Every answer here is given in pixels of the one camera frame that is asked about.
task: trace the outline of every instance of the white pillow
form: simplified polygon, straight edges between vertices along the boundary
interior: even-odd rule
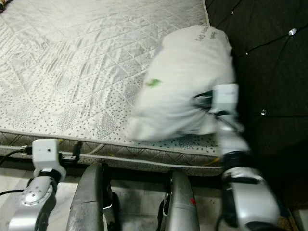
[[[137,96],[126,136],[157,141],[215,132],[213,115],[194,106],[192,98],[234,81],[230,52],[227,35],[213,27],[192,26],[167,35]]]

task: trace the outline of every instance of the mattress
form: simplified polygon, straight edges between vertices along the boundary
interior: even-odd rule
[[[219,155],[213,135],[142,143],[124,136],[161,39],[206,23],[201,0],[12,1],[0,14],[1,144],[54,137],[63,147],[104,144],[97,155],[211,162]]]

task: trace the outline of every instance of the dark fabric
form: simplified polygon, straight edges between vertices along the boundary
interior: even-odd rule
[[[253,153],[282,158],[284,166],[308,156],[308,148],[284,154],[308,145],[308,0],[205,3],[211,26],[225,31],[233,47],[238,110]],[[292,28],[297,33],[289,36]]]

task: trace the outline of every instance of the green stain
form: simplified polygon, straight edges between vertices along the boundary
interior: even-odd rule
[[[159,83],[161,83],[161,81],[159,79],[152,79],[151,82],[147,83],[147,85],[150,86],[150,87],[154,87]]]

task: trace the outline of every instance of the pillow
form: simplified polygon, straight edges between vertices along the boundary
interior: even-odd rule
[[[192,26],[162,41],[128,119],[126,136],[157,141],[185,134],[215,132],[215,118],[192,99],[217,84],[234,81],[227,35],[213,27]]]

